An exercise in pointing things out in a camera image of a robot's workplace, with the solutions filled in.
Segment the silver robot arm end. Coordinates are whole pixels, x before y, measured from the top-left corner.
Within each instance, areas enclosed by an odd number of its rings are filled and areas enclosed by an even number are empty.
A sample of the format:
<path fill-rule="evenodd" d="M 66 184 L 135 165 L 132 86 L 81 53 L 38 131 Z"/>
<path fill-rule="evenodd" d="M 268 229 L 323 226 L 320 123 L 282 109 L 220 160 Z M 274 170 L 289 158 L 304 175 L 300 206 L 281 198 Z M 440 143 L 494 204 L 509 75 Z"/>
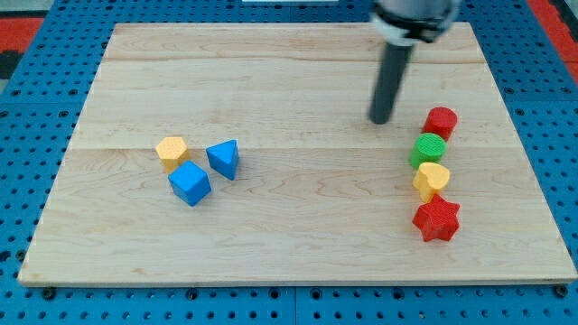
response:
<path fill-rule="evenodd" d="M 374 0 L 369 20 L 387 43 L 432 43 L 451 28 L 460 5 L 461 0 Z"/>

